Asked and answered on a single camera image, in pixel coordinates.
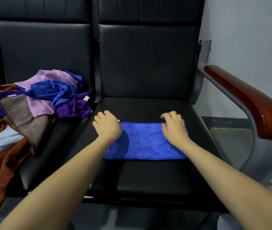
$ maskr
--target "red-brown armrest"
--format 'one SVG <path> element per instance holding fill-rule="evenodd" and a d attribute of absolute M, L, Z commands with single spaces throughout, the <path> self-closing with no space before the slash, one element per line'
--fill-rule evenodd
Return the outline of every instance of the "red-brown armrest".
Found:
<path fill-rule="evenodd" d="M 206 65 L 204 71 L 249 109 L 257 135 L 272 139 L 272 99 L 218 66 Z"/>

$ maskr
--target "wall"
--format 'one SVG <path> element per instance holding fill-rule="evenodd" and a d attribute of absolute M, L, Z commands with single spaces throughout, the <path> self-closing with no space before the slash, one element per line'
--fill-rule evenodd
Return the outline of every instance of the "wall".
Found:
<path fill-rule="evenodd" d="M 201 39 L 212 40 L 208 64 L 272 98 L 272 0 L 206 0 Z M 195 109 L 201 116 L 246 118 L 206 79 Z"/>

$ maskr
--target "baseboard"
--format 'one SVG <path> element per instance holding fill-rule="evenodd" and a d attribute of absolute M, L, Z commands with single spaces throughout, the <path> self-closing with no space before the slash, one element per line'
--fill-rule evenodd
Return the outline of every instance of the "baseboard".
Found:
<path fill-rule="evenodd" d="M 252 129 L 249 119 L 225 118 L 225 117 L 211 117 L 202 116 L 202 119 L 208 128 L 239 128 Z"/>

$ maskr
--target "chair backrest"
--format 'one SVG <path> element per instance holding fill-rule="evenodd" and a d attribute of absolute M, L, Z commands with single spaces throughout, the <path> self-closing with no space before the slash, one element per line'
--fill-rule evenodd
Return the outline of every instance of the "chair backrest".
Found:
<path fill-rule="evenodd" d="M 205 0 L 98 0 L 102 96 L 187 100 Z"/>
<path fill-rule="evenodd" d="M 64 69 L 92 87 L 91 0 L 0 0 L 0 46 L 8 83 Z"/>

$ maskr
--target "person's right arm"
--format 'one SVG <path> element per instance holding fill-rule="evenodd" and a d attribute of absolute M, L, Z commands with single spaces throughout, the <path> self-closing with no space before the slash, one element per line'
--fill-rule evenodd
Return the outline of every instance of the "person's right arm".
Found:
<path fill-rule="evenodd" d="M 272 229 L 272 192 L 191 141 L 184 120 L 164 113 L 163 132 L 199 170 L 211 189 L 245 230 Z"/>

